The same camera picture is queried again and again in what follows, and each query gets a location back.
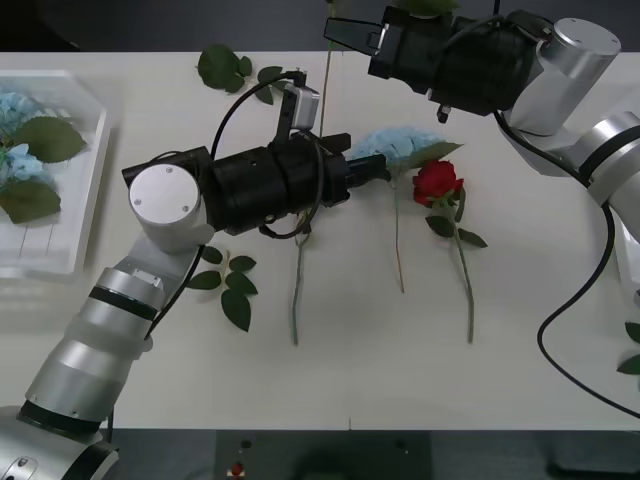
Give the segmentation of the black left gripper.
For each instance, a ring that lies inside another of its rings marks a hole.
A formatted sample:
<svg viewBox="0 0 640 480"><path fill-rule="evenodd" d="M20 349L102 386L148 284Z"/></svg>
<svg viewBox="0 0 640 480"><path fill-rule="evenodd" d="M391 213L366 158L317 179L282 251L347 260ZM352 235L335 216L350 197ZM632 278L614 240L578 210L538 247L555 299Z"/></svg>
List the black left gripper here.
<svg viewBox="0 0 640 480"><path fill-rule="evenodd" d="M372 180L391 181L386 157L382 154L345 160L351 148L351 135L334 134L319 140L324 165L321 202L330 208L349 199L347 186L363 186ZM286 213L311 208L318 191L318 160L313 137L292 136L287 142L269 145L276 165L282 172L287 191Z"/></svg>

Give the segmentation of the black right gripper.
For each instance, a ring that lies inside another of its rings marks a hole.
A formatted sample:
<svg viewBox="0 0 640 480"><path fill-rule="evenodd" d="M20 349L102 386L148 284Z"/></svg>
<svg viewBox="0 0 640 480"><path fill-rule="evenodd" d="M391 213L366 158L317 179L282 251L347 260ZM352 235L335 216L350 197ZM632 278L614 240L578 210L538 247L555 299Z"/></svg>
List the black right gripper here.
<svg viewBox="0 0 640 480"><path fill-rule="evenodd" d="M329 18L324 37L348 49L374 54L369 75L399 80L413 92L426 94L435 85L442 47L452 34L452 23L452 13L420 17L389 6L384 11L382 26L363 20Z"/></svg>

